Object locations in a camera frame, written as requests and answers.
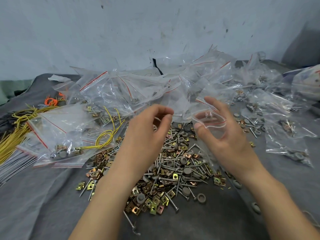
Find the forearm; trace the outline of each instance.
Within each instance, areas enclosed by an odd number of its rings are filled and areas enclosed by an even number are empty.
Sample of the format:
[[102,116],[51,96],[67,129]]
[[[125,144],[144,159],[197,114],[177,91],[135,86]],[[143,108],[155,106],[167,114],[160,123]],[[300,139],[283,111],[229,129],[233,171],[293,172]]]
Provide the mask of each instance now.
[[272,240],[320,239],[318,231],[291,199],[285,186],[267,171],[247,183],[256,199]]
[[123,210],[136,182],[116,163],[97,184],[90,204],[69,239],[117,239]]

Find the gray fabric sheet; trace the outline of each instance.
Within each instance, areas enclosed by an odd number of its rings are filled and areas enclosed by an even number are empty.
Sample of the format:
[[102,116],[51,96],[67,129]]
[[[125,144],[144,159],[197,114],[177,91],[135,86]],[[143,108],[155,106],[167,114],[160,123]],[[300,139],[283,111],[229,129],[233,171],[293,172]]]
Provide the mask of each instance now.
[[[51,74],[38,76],[30,90],[0,107],[0,115],[24,108],[24,104],[43,103],[47,95],[55,95],[51,88],[56,82],[48,81]],[[239,112],[242,103],[231,107]],[[302,210],[320,220],[319,139],[308,139],[314,169],[295,163],[283,156],[265,153],[264,136],[248,139],[256,144],[255,151],[265,167],[290,191]],[[79,198],[75,190],[80,181],[87,181],[86,169],[27,168],[0,187],[0,239],[67,239],[88,205],[89,193]],[[268,239],[262,218],[253,213],[253,201],[245,190],[220,187],[209,181],[200,184],[194,193],[205,193],[207,202],[200,205],[187,202],[181,196],[174,201],[179,212],[168,206],[163,215],[141,213],[137,221],[138,237],[122,219],[120,239]]]

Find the white wall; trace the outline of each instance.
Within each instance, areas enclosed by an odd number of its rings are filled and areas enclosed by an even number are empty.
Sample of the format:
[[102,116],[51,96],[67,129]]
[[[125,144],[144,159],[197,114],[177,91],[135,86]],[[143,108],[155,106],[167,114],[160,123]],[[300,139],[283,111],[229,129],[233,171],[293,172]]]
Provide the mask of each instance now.
[[310,22],[320,30],[319,10],[320,0],[1,0],[0,80],[146,68],[211,44],[280,61]]

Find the white paper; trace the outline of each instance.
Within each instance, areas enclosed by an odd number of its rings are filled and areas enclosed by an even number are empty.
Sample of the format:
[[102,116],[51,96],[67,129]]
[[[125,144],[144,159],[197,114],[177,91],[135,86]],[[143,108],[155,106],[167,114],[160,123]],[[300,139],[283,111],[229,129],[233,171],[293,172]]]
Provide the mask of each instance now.
[[57,76],[57,75],[52,75],[51,77],[48,77],[48,80],[50,81],[58,81],[58,82],[67,82],[71,80],[70,78],[64,77],[64,76]]

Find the green cloth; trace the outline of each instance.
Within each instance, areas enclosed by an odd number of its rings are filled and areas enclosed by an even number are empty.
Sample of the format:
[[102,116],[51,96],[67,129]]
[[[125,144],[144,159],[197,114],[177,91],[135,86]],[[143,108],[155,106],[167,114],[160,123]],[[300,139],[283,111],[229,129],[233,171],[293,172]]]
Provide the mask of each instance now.
[[11,98],[15,97],[15,91],[24,91],[31,86],[34,79],[0,81],[0,105],[5,104]]

